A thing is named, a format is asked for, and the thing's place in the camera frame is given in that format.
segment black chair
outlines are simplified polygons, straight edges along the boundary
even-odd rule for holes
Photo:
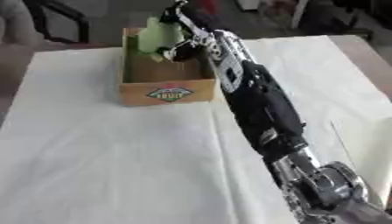
[[[37,32],[44,35],[45,39],[65,44],[88,43],[89,24],[87,18],[79,11],[60,3],[56,0],[23,0],[29,9]],[[56,12],[61,16],[73,20],[78,26],[79,37],[77,41],[66,38],[54,37],[49,31],[47,16],[44,9]]]
[[[392,30],[392,1],[374,0],[372,16],[384,28]]]
[[[346,24],[343,21],[333,18],[331,21],[331,32],[334,34],[354,34],[367,39],[373,39],[374,32],[367,28],[356,28],[360,17],[360,10],[370,11],[370,0],[332,0],[340,8],[345,8],[346,13],[351,14],[350,21]]]

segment green object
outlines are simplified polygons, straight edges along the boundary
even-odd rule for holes
[[[179,25],[163,24],[156,17],[147,20],[147,28],[138,36],[138,50],[142,53],[155,53],[160,47],[172,48],[184,39]]]

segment black robotic forearm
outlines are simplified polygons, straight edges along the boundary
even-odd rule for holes
[[[177,22],[190,35],[188,42],[164,55],[169,60],[183,59],[178,53],[185,50],[184,43],[190,46],[187,51],[197,46],[206,49],[236,121],[262,155],[297,220],[303,224],[329,224],[336,219],[347,224],[381,224],[358,222],[355,217],[370,217],[359,207],[368,205],[362,179],[342,163],[319,164],[303,138],[304,125],[280,85],[253,60],[237,36],[210,28],[204,18],[203,13],[186,7],[185,0],[168,8],[161,21]],[[377,211],[386,218],[382,224],[392,223],[387,214]]]

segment white table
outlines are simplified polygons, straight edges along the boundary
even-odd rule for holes
[[[308,122],[320,160],[366,167],[351,163],[331,123],[381,120],[392,108],[336,45],[246,45]],[[224,101],[122,107],[120,56],[114,48],[34,57],[0,131],[1,223],[296,223]]]

